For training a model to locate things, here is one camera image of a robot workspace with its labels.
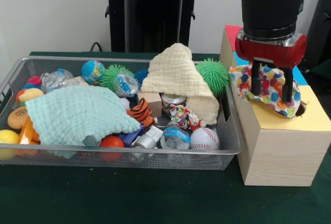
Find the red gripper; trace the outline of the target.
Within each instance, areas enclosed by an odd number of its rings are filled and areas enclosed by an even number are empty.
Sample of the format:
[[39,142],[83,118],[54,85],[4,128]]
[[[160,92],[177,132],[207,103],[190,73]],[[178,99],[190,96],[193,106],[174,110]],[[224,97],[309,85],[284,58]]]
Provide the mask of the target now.
[[238,57],[252,62],[251,90],[254,95],[261,93],[260,63],[272,64],[282,68],[285,83],[282,86],[282,101],[292,101],[293,68],[303,59],[306,52],[307,38],[304,34],[295,34],[285,40],[256,41],[244,34],[238,34],[235,48]]

